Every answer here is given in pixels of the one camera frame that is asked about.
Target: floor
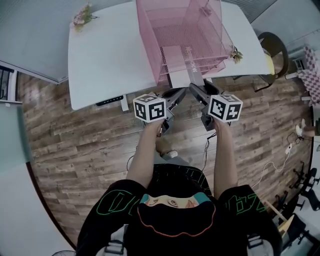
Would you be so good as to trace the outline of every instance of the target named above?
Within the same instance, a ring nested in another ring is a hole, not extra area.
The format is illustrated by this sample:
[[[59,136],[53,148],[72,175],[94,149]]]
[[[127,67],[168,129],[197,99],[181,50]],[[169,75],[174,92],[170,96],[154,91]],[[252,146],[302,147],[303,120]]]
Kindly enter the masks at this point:
[[[288,147],[287,137],[295,124],[305,118],[310,123],[310,108],[300,98],[304,87],[299,80],[278,80],[269,89],[255,93],[253,86],[265,85],[257,76],[234,82],[231,78],[217,80],[218,85],[243,101],[240,120],[231,124],[234,137],[239,184],[254,185],[264,165],[273,161],[282,166]],[[168,87],[154,88],[163,92]],[[142,94],[130,94],[133,98]],[[141,122],[135,118],[133,106],[123,113],[120,103],[95,105],[74,111],[70,104],[68,82],[54,85],[20,74],[18,95],[23,111],[28,140],[34,156],[31,163],[39,187],[53,215],[74,243],[92,206],[117,180],[124,179],[127,161],[138,144]],[[202,168],[207,132],[200,120],[202,106],[188,93],[174,109],[172,132],[163,138],[191,166]],[[281,172],[269,164],[261,182],[254,190],[263,200],[274,203],[275,195],[294,191],[288,187],[296,180],[293,168],[300,161],[309,166],[310,141],[294,145]],[[204,173],[213,188],[216,143],[208,149]]]

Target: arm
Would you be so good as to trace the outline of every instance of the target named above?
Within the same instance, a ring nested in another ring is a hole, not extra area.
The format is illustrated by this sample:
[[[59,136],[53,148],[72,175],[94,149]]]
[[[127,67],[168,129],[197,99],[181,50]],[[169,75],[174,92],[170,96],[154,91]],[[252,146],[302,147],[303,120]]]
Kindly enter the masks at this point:
[[[153,176],[156,138],[163,121],[155,121],[145,126],[126,175],[127,180],[138,182],[145,188]]]
[[[217,133],[216,155],[214,164],[214,188],[216,199],[227,189],[238,185],[238,174],[231,129],[227,123],[214,119]]]

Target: white cable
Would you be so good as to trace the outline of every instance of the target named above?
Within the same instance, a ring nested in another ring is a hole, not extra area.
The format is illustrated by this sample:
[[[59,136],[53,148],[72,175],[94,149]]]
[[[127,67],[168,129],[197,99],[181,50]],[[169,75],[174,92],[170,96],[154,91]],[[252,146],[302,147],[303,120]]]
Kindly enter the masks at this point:
[[[280,173],[280,172],[285,168],[285,164],[286,164],[286,161],[288,160],[289,156],[290,156],[290,151],[289,151],[289,153],[288,153],[288,156],[287,156],[286,159],[284,160],[283,166],[282,166],[282,168],[281,168],[280,170],[278,170],[278,169],[275,167],[275,163],[274,163],[274,162],[272,162],[272,161],[267,162],[267,163],[264,165],[264,167],[263,167],[261,178],[260,178],[259,181],[258,181],[256,184],[254,184],[251,188],[253,189],[256,185],[258,185],[258,184],[260,183],[260,181],[262,180],[262,178],[263,178],[263,176],[264,176],[264,172],[265,172],[266,166],[267,166],[268,164],[272,163],[273,168],[275,169],[275,171],[278,172],[278,173]]]

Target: person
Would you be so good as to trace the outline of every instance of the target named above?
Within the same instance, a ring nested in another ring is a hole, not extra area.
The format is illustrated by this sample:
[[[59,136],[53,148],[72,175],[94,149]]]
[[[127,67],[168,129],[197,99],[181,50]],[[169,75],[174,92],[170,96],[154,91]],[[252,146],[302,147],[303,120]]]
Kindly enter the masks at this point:
[[[295,126],[295,133],[298,137],[314,137],[320,136],[320,119],[315,121],[315,126],[307,126],[306,121],[302,119],[301,127],[299,125]]]
[[[87,216],[76,255],[280,255],[266,208],[249,185],[238,186],[229,125],[214,120],[214,197],[202,171],[175,152],[155,154],[161,125],[145,126],[126,179],[110,185]]]

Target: black t-shirt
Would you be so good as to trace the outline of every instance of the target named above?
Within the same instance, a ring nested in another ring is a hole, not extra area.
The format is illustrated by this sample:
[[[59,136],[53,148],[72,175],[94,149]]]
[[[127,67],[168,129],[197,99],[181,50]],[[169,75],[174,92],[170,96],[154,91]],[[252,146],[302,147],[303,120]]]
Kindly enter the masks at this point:
[[[86,218],[76,255],[96,256],[125,224],[129,256],[247,255],[252,234],[269,241],[274,255],[282,249],[276,226],[248,185],[216,200],[194,167],[156,164],[147,189],[128,179],[113,183]]]

